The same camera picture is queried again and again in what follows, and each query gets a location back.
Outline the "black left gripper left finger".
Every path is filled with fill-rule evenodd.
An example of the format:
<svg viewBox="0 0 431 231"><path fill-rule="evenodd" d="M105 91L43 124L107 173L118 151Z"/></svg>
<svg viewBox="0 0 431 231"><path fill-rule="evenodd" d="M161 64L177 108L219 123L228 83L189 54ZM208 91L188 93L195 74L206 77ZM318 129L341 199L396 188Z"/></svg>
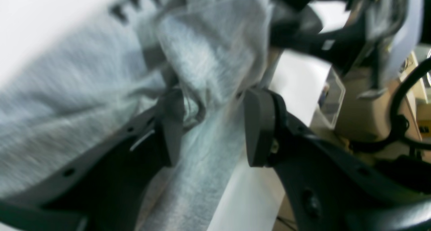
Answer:
<svg viewBox="0 0 431 231"><path fill-rule="evenodd" d="M179 158L184 98L171 90L113 137L38 185L1 200L1 222L21 231L133 231L146 189Z"/></svg>

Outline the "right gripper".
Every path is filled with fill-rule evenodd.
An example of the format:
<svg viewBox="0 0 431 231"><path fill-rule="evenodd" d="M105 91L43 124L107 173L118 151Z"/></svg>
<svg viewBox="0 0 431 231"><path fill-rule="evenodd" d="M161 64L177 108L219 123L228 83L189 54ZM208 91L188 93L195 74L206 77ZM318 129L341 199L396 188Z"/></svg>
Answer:
<svg viewBox="0 0 431 231"><path fill-rule="evenodd" d="M422 41L425 0L274 0L269 43L334 65L342 76L364 67L368 89L381 90ZM351 20L322 32L314 1L344 2Z"/></svg>

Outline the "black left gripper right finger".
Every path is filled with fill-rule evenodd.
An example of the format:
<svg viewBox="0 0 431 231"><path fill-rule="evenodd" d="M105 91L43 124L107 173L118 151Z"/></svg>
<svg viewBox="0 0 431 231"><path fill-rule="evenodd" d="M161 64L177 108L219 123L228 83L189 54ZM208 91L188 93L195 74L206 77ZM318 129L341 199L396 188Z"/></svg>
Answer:
<svg viewBox="0 0 431 231"><path fill-rule="evenodd" d="M430 195L397 184L320 139L272 91L248 89L243 103L249 165L274 169L298 230L430 229Z"/></svg>

